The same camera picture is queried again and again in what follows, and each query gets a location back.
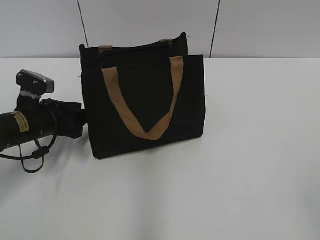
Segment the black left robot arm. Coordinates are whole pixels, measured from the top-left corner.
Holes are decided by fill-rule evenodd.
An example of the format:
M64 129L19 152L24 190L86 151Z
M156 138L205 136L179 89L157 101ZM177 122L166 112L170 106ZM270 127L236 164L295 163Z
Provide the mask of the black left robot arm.
M0 150L53 136L51 148L58 136L80 138L86 123L81 103L19 95L15 110L0 115Z

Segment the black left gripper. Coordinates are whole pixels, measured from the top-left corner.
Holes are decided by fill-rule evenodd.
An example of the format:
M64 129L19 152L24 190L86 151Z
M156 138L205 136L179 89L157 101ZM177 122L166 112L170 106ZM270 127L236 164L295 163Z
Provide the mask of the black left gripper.
M87 123L82 104L19 95L14 110L19 120L14 136L17 139L36 139L50 135L80 138Z

